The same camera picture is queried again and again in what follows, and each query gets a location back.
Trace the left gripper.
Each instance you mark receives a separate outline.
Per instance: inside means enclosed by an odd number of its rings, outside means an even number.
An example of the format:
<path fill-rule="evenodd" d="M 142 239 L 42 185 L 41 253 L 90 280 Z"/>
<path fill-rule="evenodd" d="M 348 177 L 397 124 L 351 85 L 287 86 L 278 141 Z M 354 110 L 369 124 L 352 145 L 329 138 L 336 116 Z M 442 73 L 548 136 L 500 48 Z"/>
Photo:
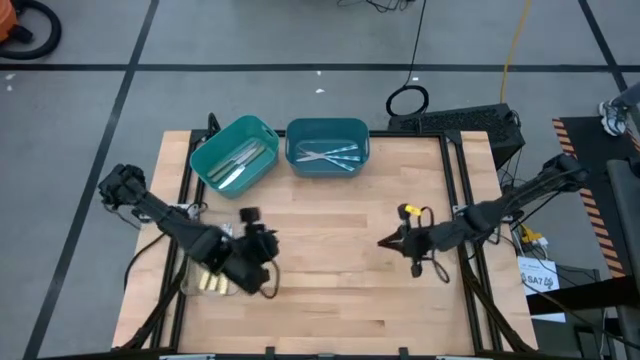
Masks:
<path fill-rule="evenodd" d="M 280 267 L 275 261 L 279 254 L 276 230 L 264 224 L 245 226 L 240 238 L 227 237 L 231 248 L 221 272 L 249 295 L 276 296 L 280 287 Z"/>

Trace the orange shop vacuum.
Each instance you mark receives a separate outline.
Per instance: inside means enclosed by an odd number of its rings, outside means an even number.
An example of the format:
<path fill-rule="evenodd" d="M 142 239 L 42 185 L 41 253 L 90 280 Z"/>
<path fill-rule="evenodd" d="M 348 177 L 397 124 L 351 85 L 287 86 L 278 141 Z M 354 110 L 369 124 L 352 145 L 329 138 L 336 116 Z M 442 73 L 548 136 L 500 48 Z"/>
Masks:
<path fill-rule="evenodd" d="M 0 0 L 0 43 L 9 38 L 10 31 L 17 24 L 17 13 L 11 0 Z"/>

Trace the dark teal plastic bin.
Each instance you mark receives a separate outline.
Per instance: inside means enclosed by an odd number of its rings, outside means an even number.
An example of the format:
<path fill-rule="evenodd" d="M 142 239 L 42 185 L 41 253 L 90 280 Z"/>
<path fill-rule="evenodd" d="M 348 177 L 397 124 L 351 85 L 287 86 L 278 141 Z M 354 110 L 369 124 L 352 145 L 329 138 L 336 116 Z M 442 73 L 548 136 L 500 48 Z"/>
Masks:
<path fill-rule="evenodd" d="M 358 155 L 360 162 L 348 162 L 355 168 L 349 172 L 326 160 L 297 162 L 303 150 L 326 152 L 357 145 L 358 150 L 347 155 Z M 369 159 L 369 128 L 357 118 L 300 118 L 286 129 L 285 154 L 293 172 L 305 178 L 352 178 L 357 176 Z"/>

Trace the black perforated computer case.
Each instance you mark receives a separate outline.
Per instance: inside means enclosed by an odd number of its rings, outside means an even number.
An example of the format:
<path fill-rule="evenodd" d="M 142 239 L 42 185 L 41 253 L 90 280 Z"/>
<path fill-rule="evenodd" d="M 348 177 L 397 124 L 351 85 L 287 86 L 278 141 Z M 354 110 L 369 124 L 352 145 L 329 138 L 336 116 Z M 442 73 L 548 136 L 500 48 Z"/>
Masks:
<path fill-rule="evenodd" d="M 486 132 L 496 168 L 501 168 L 525 145 L 518 114 L 511 110 L 507 104 L 391 117 L 388 122 L 388 130 Z"/>

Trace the white SA7 label sheet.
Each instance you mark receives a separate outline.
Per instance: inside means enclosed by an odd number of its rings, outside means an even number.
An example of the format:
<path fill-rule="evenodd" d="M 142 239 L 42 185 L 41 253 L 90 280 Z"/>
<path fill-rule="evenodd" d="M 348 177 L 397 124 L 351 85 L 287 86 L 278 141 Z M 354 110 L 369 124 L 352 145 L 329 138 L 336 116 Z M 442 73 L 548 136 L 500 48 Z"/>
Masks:
<path fill-rule="evenodd" d="M 525 283 L 525 294 L 549 292 L 560 288 L 556 265 L 552 261 L 530 257 L 517 257 L 520 274 Z"/>

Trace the black table frame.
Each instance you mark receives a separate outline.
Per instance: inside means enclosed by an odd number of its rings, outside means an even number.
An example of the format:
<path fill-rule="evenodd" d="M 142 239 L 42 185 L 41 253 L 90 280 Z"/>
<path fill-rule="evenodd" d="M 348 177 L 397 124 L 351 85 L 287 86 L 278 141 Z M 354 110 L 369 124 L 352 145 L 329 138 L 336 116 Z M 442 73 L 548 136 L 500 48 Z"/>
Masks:
<path fill-rule="evenodd" d="M 222 131 L 222 128 L 214 114 L 209 114 L 207 128 L 190 132 L 188 147 L 183 162 L 181 184 L 178 200 L 181 202 L 175 207 L 175 211 L 185 215 L 189 210 L 194 210 L 200 205 L 205 195 L 205 182 L 198 179 L 195 185 L 194 201 L 187 201 L 194 171 L 191 169 L 190 160 L 196 149 L 209 141 Z M 463 147 L 462 133 L 458 130 L 438 130 L 426 132 L 420 130 L 416 133 L 403 133 L 393 131 L 373 131 L 373 138 L 434 138 L 438 141 L 444 171 L 444 182 L 447 189 L 449 203 L 452 207 L 458 205 L 455 194 L 455 179 L 453 168 L 457 167 L 461 188 L 467 203 L 473 201 L 472 186 L 467 169 L 466 156 Z M 182 336 L 184 314 L 186 311 L 186 295 L 180 289 L 182 281 L 187 278 L 190 258 L 184 254 L 180 244 L 173 236 L 162 230 L 160 234 L 138 253 L 143 254 L 158 243 L 167 238 L 167 256 L 164 262 L 162 281 L 159 285 L 159 297 L 155 307 L 147 319 L 136 332 L 125 342 L 112 348 L 121 356 L 149 356 L 177 354 Z M 515 330 L 507 323 L 506 318 L 499 312 L 494 303 L 492 285 L 489 270 L 485 258 L 485 251 L 481 245 L 474 244 L 474 255 L 478 272 L 474 273 L 468 251 L 464 245 L 456 249 L 459 260 L 459 275 L 462 279 L 462 293 L 464 295 L 465 311 L 470 331 L 471 344 L 474 357 L 493 355 L 497 358 L 509 358 L 524 356 L 534 350 L 522 340 Z"/>

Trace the black beam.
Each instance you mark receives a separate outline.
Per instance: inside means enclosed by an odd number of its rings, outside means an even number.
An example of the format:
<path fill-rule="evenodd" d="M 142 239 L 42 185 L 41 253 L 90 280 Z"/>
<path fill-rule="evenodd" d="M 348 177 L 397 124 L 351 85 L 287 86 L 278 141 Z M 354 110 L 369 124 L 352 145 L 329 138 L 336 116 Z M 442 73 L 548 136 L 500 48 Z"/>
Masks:
<path fill-rule="evenodd" d="M 640 281 L 632 276 L 598 281 L 558 277 L 560 288 L 527 295 L 531 315 L 631 306 L 640 308 Z"/>

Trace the black mat orange stripes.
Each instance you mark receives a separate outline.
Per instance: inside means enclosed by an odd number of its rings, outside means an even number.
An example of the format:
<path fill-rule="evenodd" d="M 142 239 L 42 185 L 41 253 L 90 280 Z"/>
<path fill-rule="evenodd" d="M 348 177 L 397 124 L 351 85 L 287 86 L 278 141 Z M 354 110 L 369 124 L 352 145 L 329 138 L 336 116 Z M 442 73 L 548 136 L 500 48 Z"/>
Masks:
<path fill-rule="evenodd" d="M 586 187 L 579 191 L 579 196 L 610 275 L 614 278 L 632 275 L 607 162 L 640 156 L 640 141 L 630 132 L 619 137 L 608 135 L 597 117 L 557 118 L 552 125 L 562 150 L 589 171 Z"/>

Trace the clear plastic bin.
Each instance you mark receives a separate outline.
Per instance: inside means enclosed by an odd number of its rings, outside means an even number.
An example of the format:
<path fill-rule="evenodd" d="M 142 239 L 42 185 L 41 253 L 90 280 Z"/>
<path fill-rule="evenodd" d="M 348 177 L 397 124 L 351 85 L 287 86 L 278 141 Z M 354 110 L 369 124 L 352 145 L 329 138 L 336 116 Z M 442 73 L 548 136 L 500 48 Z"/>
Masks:
<path fill-rule="evenodd" d="M 237 213 L 232 212 L 223 212 L 220 210 L 203 210 L 199 219 L 203 223 L 213 224 L 219 226 L 222 230 L 228 233 L 231 236 L 238 237 L 240 234 L 241 226 L 240 219 Z M 216 296 L 216 297 L 228 297 L 234 296 L 240 293 L 240 288 L 232 283 L 225 275 L 222 273 L 216 275 L 218 277 L 226 277 L 229 281 L 229 291 L 228 294 L 223 296 L 218 292 L 212 291 L 202 291 L 199 289 L 199 282 L 204 273 L 210 273 L 211 275 L 215 275 L 208 270 L 206 270 L 203 266 L 199 265 L 193 260 L 189 260 L 186 266 L 186 275 L 181 283 L 181 291 L 186 296 Z"/>

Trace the light green plastic bin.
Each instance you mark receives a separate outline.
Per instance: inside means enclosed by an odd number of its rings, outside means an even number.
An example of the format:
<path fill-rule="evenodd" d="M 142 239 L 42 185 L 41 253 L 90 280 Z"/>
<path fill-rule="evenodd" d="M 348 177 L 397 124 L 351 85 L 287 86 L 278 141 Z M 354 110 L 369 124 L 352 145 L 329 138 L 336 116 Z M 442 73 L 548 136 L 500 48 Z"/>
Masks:
<path fill-rule="evenodd" d="M 207 177 L 209 170 L 229 159 L 236 151 L 250 142 L 265 145 L 266 149 L 253 160 L 242 174 L 229 186 L 219 189 L 218 186 L 232 172 L 213 182 Z M 244 194 L 251 186 L 261 180 L 278 162 L 279 137 L 261 119 L 253 115 L 245 115 L 219 131 L 201 145 L 191 156 L 190 165 L 200 179 L 218 194 L 234 199 Z"/>

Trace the grey cabinet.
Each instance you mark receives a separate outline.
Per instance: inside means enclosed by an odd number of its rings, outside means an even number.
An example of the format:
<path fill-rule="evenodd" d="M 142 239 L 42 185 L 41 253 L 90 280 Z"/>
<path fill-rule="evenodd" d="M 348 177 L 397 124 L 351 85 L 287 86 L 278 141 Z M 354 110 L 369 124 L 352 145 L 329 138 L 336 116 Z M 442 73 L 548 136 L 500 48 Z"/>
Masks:
<path fill-rule="evenodd" d="M 630 265 L 630 274 L 621 279 L 619 326 L 627 360 L 640 360 L 640 176 L 625 160 L 609 160 L 606 168 Z"/>

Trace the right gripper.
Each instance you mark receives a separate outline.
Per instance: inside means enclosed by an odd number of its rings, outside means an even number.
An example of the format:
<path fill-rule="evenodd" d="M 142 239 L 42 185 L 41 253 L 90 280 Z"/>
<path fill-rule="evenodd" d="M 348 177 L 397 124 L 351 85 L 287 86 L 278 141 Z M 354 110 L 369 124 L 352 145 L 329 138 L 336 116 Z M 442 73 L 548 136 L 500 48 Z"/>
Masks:
<path fill-rule="evenodd" d="M 434 248 L 429 238 L 429 227 L 412 227 L 404 221 L 395 232 L 378 241 L 379 247 L 394 250 L 413 261 L 421 261 Z"/>

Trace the person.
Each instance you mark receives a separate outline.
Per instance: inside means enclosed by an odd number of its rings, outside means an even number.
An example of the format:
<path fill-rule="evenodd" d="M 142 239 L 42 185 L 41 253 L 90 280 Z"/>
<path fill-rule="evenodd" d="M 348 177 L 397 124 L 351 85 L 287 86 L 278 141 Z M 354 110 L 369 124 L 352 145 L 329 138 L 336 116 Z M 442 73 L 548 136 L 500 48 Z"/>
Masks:
<path fill-rule="evenodd" d="M 601 102 L 598 113 L 604 131 L 614 137 L 621 136 L 627 129 L 627 120 L 632 106 L 640 103 L 640 81 L 622 91 L 618 96 Z"/>

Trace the yellow power plugs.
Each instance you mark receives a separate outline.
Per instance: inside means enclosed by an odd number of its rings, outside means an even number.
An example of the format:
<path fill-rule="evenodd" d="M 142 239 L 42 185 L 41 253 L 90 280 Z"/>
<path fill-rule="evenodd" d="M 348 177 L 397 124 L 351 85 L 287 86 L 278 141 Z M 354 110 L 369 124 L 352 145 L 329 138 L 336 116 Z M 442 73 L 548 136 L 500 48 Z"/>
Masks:
<path fill-rule="evenodd" d="M 547 239 L 539 232 L 535 232 L 526 225 L 519 226 L 520 242 L 526 249 L 540 247 L 546 249 L 548 246 Z"/>

